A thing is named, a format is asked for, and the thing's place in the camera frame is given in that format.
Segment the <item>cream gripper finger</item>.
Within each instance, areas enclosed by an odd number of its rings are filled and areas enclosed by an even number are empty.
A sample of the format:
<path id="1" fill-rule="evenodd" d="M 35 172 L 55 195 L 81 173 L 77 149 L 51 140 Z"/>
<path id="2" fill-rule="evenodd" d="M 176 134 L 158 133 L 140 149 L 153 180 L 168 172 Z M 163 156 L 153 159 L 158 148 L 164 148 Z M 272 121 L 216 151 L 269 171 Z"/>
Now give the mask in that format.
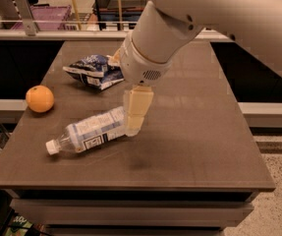
<path id="1" fill-rule="evenodd" d="M 124 126 L 128 137 L 137 135 L 141 130 L 153 96 L 152 87 L 145 86 L 133 86 L 124 92 Z"/>
<path id="2" fill-rule="evenodd" d="M 120 66 L 120 50 L 117 50 L 113 55 L 108 55 L 108 64 L 110 66 Z"/>

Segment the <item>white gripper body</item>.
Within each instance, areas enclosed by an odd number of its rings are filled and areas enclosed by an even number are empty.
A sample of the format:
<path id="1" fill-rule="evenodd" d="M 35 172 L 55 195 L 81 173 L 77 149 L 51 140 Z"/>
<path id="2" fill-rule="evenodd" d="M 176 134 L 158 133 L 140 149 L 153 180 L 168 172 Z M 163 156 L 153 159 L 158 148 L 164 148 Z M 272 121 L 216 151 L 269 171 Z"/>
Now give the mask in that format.
<path id="1" fill-rule="evenodd" d="M 171 62 L 159 64 L 144 58 L 130 36 L 123 41 L 119 57 L 124 78 L 134 85 L 153 87 L 171 67 Z"/>

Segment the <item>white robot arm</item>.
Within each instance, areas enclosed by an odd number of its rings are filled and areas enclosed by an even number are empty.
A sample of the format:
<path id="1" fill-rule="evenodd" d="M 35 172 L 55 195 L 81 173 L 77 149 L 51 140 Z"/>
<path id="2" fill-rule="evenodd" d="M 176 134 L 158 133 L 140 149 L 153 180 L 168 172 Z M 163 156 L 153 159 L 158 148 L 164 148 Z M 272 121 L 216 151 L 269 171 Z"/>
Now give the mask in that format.
<path id="1" fill-rule="evenodd" d="M 152 87 L 178 50 L 205 28 L 235 41 L 282 78 L 282 0 L 147 0 L 134 29 L 111 58 L 133 87 L 124 93 L 124 128 L 141 130 Z"/>

